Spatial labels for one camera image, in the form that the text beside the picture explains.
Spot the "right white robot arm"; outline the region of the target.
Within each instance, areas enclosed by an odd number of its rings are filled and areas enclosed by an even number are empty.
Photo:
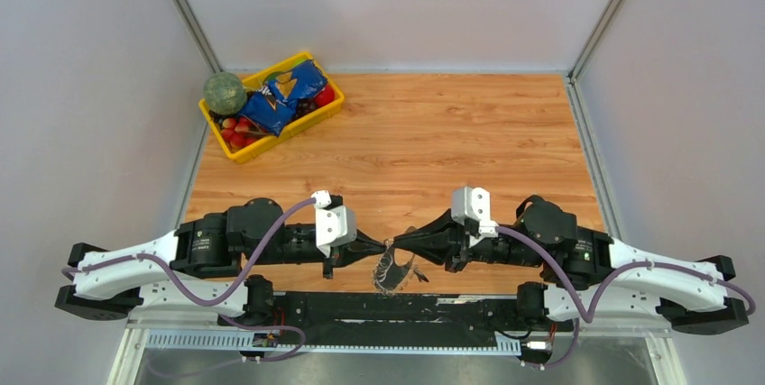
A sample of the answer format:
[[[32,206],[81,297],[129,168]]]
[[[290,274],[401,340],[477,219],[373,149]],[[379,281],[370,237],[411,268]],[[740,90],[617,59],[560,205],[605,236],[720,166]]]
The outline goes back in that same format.
[[[481,262],[534,268],[520,284],[514,317],[527,328],[596,318],[659,320],[689,335],[746,325],[756,302],[734,283],[731,258],[682,261],[581,226],[543,197],[527,197],[511,224],[490,214],[488,193],[464,188],[439,218],[396,236],[393,246],[453,273]]]

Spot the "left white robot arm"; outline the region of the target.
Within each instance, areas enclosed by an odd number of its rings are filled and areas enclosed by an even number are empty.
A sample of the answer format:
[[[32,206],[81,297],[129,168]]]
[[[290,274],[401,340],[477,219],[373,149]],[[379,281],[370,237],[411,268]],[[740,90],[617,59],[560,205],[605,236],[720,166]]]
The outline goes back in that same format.
[[[357,229],[340,196],[320,191],[288,210],[258,197],[132,247],[74,244],[62,271],[69,284],[60,287],[54,306],[92,321],[158,310],[266,325],[276,302],[272,283],[251,275],[254,266],[319,263],[329,279],[334,269],[384,250]]]

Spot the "silver keyring plate with rings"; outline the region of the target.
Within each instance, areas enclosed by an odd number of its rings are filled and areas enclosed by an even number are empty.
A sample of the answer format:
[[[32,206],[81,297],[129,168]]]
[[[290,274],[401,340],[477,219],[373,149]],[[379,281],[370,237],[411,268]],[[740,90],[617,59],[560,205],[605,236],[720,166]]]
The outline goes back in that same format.
[[[412,280],[429,283],[429,278],[419,268],[418,256],[415,253],[397,247],[393,239],[386,240],[384,245],[385,250],[372,272],[372,283],[377,292],[386,297],[392,297],[402,292]],[[405,252],[409,257],[398,263],[399,252]]]

